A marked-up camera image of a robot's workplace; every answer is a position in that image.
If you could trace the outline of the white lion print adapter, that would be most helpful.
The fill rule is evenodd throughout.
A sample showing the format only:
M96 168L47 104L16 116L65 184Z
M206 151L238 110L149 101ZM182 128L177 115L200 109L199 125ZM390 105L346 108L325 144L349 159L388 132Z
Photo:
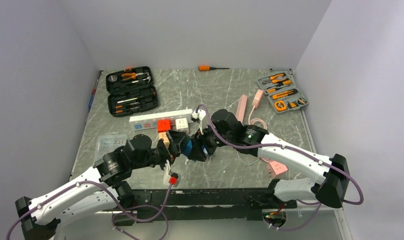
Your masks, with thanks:
M178 132L189 133L189 123L188 123L187 118L176 119L175 128Z

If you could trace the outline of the pink cube socket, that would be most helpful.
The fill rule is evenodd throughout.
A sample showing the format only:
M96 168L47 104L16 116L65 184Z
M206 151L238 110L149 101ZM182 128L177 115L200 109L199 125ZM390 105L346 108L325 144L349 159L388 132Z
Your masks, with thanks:
M272 178L278 177L288 171L288 168L277 161L271 161L267 164L267 171Z

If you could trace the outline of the black plastic tool case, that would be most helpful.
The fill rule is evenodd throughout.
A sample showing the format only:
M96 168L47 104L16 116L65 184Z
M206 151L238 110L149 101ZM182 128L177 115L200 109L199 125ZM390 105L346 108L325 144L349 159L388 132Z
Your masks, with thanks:
M114 117L131 116L159 106L154 77L148 66L109 73L105 83L109 93L108 110Z

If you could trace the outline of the blue cube adapter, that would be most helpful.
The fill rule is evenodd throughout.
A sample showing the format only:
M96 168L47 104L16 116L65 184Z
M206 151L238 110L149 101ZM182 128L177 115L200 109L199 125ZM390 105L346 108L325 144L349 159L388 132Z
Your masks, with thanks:
M192 144L192 140L189 139L189 141L185 144L184 149L182 151L182 153L186 156L186 157L190 157L191 151L193 148L193 144Z

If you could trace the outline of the grey plastic tool case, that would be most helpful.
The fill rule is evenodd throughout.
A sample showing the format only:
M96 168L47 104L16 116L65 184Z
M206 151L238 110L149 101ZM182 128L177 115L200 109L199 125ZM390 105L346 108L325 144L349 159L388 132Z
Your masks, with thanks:
M274 70L256 82L263 91L263 96L278 114L300 110L309 104L305 94L296 87L291 70Z

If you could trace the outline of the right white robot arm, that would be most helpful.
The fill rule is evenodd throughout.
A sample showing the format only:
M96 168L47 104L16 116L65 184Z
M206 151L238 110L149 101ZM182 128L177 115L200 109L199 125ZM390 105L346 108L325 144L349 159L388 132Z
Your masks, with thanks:
M272 189L265 194L265 201L272 208L292 200L317 200L339 209L344 203L358 206L365 200L359 184L350 175L346 158L340 154L330 157L305 150L265 128L242 124L225 109L209 115L200 105L191 119L199 123L199 129L183 147L189 160L204 162L217 148L228 146L242 154L277 161L304 176L273 180Z

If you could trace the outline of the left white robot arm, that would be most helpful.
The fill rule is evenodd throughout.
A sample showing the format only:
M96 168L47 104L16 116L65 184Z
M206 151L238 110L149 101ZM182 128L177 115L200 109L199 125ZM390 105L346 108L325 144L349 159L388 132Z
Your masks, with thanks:
M139 134L113 152L105 154L80 176L40 197L21 197L15 202L26 240L49 240L60 225L73 217L118 207L129 209L135 197L126 179L134 170L160 166L165 170L180 155L189 156L195 146L184 132L169 130L169 141Z

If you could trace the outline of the red cube adapter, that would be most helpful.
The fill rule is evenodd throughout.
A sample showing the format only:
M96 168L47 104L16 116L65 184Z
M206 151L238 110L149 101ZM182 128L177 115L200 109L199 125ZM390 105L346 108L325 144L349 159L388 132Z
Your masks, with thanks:
M172 130L171 120L162 119L157 121L157 131L158 133L165 133L169 130Z

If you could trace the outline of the beige cube adapter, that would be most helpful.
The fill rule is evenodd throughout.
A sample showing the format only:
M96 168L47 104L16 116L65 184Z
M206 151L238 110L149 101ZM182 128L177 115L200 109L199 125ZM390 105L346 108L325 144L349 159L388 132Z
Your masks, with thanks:
M168 139L167 132L159 132L158 133L158 138L159 138L159 140L163 141L166 148L169 148L170 141Z

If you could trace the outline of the white multicolour power strip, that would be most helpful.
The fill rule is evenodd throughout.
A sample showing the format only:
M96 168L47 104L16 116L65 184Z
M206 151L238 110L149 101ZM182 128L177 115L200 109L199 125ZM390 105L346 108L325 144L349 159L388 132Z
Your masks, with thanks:
M183 109L183 110L174 110L168 112L158 112L138 116L131 116L129 118L129 124L135 131L156 129L158 121L161 120L170 120L171 125L174 126L176 119L185 118L187 119L187 122L190 124L192 123L191 120L192 113L193 113L192 109Z

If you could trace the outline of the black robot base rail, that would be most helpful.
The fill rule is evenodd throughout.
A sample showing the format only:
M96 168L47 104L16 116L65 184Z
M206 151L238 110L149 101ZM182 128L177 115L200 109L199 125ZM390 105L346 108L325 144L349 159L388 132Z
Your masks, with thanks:
M137 217L150 218L155 210L166 201L163 212L171 221L180 220L220 220L246 219L260 221L268 211L284 212L295 209L297 202L282 202L267 188L192 188L173 189L133 189L129 197L120 203L128 207L141 206Z

